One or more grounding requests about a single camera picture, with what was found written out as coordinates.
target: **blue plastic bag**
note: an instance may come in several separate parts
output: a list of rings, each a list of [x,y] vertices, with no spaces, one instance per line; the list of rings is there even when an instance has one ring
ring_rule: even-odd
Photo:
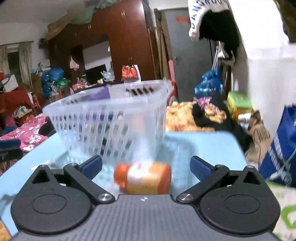
[[[50,83],[50,80],[49,80],[49,71],[43,73],[41,75],[41,83],[42,84],[49,84]]]
[[[50,82],[59,81],[64,78],[64,71],[62,68],[54,68],[49,71]]]
[[[52,87],[50,86],[50,84],[43,84],[42,90],[43,90],[42,97],[48,99],[52,94]]]
[[[200,83],[194,88],[194,97],[196,99],[213,96],[215,92],[221,93],[221,80],[219,69],[213,69],[206,72]]]
[[[274,139],[259,166],[263,178],[296,187],[296,106],[285,106]]]

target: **pink blanket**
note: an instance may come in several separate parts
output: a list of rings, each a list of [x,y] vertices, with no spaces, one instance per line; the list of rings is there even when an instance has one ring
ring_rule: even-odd
[[[29,152],[47,139],[46,136],[38,134],[40,127],[46,123],[45,118],[46,116],[40,114],[14,131],[1,136],[0,140],[19,139],[21,141],[20,149]]]

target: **pink floral fabric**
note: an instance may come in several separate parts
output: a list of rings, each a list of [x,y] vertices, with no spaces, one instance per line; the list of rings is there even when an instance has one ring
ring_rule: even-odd
[[[211,107],[211,109],[213,109],[215,112],[219,112],[220,111],[219,108],[217,106],[215,106],[215,105],[213,105],[213,104],[210,103],[211,100],[212,100],[212,97],[209,97],[209,96],[202,97],[200,99],[195,99],[193,101],[193,104],[196,104],[197,103],[200,106],[200,108],[202,108],[203,110]]]
[[[29,152],[47,139],[46,136],[38,134],[40,127],[46,123],[45,118],[46,116],[40,114],[14,131],[1,136],[0,140],[19,139],[21,141],[20,149]]]

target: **curtain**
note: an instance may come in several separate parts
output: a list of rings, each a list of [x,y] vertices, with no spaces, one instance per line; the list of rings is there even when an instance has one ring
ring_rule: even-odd
[[[0,46],[0,71],[10,74],[6,46]]]
[[[31,80],[32,72],[32,47],[31,43],[19,44],[20,73],[22,82],[27,91],[33,91]]]

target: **gray gripper base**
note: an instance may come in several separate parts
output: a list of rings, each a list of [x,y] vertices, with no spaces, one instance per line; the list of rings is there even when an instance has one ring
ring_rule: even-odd
[[[90,218],[66,233],[38,237],[23,232],[13,241],[277,241],[270,233],[234,237],[211,229],[194,208],[175,203],[170,195],[120,195],[98,205]]]

